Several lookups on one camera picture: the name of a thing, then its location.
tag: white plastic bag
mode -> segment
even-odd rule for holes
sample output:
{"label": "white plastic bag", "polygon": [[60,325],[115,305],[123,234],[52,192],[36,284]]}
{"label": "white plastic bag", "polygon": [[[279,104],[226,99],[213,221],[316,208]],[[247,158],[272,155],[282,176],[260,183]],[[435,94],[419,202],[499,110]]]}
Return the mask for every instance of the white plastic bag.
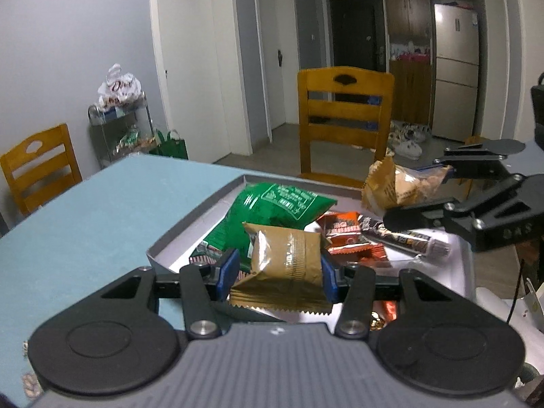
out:
{"label": "white plastic bag", "polygon": [[107,111],[111,107],[133,103],[141,96],[140,81],[132,74],[121,74],[121,65],[116,63],[106,75],[105,82],[99,87],[99,102],[96,106]]}

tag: green shopping bag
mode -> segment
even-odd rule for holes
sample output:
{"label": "green shopping bag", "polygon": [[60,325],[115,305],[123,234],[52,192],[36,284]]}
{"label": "green shopping bag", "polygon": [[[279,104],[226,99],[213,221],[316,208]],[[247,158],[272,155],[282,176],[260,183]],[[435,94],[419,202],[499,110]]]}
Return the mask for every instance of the green shopping bag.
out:
{"label": "green shopping bag", "polygon": [[157,136],[159,144],[157,148],[151,150],[149,153],[152,155],[168,156],[169,158],[189,159],[187,156],[187,147],[185,146],[185,140],[182,140],[177,130],[170,130],[167,134],[167,138],[164,139],[164,135],[160,130],[157,130]]}

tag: black snack bar wrapper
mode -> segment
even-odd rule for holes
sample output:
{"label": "black snack bar wrapper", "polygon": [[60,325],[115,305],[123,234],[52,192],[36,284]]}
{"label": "black snack bar wrapper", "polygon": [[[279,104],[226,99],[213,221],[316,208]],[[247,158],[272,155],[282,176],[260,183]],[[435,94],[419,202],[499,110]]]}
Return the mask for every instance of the black snack bar wrapper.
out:
{"label": "black snack bar wrapper", "polygon": [[359,224],[363,235],[389,247],[434,258],[448,256],[449,244],[429,235],[412,230],[391,232],[385,228],[382,221],[368,216],[360,216]]}

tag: gray tile floor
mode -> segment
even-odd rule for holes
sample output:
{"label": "gray tile floor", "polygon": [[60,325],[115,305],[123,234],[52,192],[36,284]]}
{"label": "gray tile floor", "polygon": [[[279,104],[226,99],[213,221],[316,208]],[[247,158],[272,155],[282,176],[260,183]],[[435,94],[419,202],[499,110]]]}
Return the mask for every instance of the gray tile floor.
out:
{"label": "gray tile floor", "polygon": [[[423,143],[423,155],[418,161],[412,161],[395,155],[395,163],[404,167],[421,167],[431,164],[433,159],[443,155],[445,147],[454,147],[459,143],[433,138]],[[332,173],[364,180],[368,167],[374,162],[374,154],[370,150],[358,150],[329,142],[312,143],[312,170]],[[258,170],[287,176],[300,174],[300,153],[298,127],[285,124],[273,131],[273,143],[261,148],[251,156],[228,155],[217,164],[239,167],[241,169]],[[441,186],[438,196],[454,196],[463,199],[465,186],[459,186],[451,180]],[[489,288],[500,298],[512,298],[518,272],[516,251],[508,247],[488,253],[475,255],[477,287]]]}

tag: refrigerator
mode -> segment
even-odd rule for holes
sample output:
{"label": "refrigerator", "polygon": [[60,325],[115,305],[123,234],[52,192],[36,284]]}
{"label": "refrigerator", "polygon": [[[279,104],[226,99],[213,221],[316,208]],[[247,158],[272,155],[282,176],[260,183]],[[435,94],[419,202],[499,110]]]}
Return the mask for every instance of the refrigerator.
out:
{"label": "refrigerator", "polygon": [[436,82],[432,134],[455,141],[472,136],[480,50],[475,11],[434,5]]}

